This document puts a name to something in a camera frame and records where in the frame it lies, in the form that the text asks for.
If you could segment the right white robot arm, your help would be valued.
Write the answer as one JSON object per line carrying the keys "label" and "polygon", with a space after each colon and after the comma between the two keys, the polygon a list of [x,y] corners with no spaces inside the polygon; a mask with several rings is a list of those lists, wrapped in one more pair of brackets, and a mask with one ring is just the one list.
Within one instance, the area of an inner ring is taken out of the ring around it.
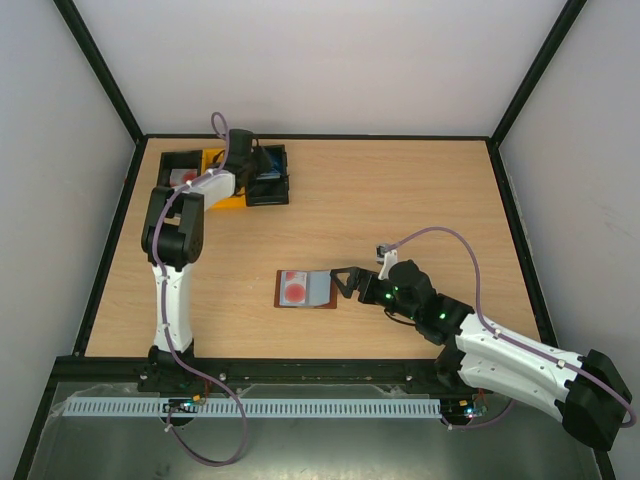
{"label": "right white robot arm", "polygon": [[637,422],[632,394],[607,355],[561,350],[490,321],[479,309],[437,292],[411,260],[385,274],[349,267],[330,276],[344,297],[356,295],[362,304],[406,318],[441,347],[436,379],[447,391],[466,385],[534,407],[594,450],[610,450],[620,429]]}

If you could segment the brown leather card holder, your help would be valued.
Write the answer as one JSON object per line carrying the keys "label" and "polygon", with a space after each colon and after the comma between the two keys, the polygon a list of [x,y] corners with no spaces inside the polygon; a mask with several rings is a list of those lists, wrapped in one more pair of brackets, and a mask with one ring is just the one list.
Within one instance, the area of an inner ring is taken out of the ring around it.
{"label": "brown leather card holder", "polygon": [[278,270],[275,308],[336,309],[337,287],[329,270]]}

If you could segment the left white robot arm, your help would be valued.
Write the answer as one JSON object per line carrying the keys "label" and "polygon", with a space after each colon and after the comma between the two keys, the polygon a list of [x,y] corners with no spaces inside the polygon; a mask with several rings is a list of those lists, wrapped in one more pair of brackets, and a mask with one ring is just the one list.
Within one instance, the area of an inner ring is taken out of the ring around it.
{"label": "left white robot arm", "polygon": [[156,286],[149,366],[152,373],[173,374],[179,384],[209,379],[193,366],[190,314],[193,269],[204,247],[205,212],[246,190],[272,168],[253,132],[232,129],[222,138],[225,147],[208,166],[203,165],[201,151],[161,155],[158,184],[151,191],[141,235]]}

